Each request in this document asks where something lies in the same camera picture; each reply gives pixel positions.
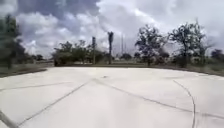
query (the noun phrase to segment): sky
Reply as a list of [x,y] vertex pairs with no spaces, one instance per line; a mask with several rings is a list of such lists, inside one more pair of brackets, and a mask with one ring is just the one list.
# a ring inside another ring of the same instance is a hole
[[133,53],[140,27],[149,24],[166,34],[196,20],[214,48],[224,50],[223,11],[223,0],[0,0],[0,16],[16,17],[27,52],[46,58],[60,43],[90,44],[92,36],[107,50],[108,31],[115,33],[114,54],[121,53],[121,37],[124,52]]

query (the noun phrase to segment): concrete pavement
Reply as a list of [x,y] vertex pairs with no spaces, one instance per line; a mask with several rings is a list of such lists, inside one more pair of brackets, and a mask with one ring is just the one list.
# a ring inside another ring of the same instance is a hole
[[223,77],[162,69],[49,68],[0,79],[0,109],[20,128],[223,128],[223,98]]

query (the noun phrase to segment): grass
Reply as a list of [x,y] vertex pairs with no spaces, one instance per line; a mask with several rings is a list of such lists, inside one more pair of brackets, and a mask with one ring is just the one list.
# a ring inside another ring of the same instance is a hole
[[14,75],[21,75],[27,73],[36,73],[46,71],[47,69],[34,64],[26,64],[26,65],[14,65],[12,69],[7,69],[5,67],[0,67],[0,78]]

